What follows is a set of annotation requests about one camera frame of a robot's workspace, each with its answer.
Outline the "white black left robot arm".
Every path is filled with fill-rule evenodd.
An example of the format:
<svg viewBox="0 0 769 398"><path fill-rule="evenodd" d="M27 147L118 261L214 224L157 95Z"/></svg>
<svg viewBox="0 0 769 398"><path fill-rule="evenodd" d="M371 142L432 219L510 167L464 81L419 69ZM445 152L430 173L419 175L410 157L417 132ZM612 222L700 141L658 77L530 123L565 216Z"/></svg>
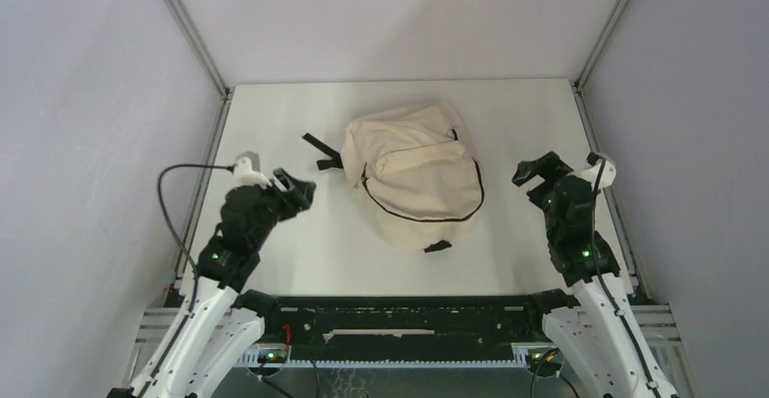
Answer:
<svg viewBox="0 0 769 398"><path fill-rule="evenodd" d="M272 179L229 171L239 185L226 194L220 221L200 251L191 292L146 365L109 396L209 397L252 344L281 334L278 300L245 285L277 224L311 208L316 183L281 168Z"/></svg>

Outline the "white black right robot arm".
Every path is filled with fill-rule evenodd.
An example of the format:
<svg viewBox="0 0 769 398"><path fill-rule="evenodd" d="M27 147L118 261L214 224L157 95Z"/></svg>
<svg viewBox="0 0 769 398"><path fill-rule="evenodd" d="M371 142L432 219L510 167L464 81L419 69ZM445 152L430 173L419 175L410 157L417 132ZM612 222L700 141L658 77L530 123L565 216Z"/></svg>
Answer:
<svg viewBox="0 0 769 398"><path fill-rule="evenodd" d="M511 179L518 187L542 179L527 196L543 213L550 261L571 292L534 294L525 331L551 340L588 397L676 397L633 312L616 256L596 228L599 194L612 185L616 167L595 152L587 163L575 171L550 151L519 162Z"/></svg>

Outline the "cream canvas student bag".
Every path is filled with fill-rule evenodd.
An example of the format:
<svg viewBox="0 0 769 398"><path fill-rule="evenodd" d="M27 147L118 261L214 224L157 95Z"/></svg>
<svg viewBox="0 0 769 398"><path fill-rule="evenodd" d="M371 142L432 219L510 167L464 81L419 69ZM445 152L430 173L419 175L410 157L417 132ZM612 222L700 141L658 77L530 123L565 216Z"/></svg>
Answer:
<svg viewBox="0 0 769 398"><path fill-rule="evenodd" d="M387 243L433 253L472 231L486 199L482 165L462 115L448 102L376 112L348 123L340 150L307 132L319 170L342 170Z"/></svg>

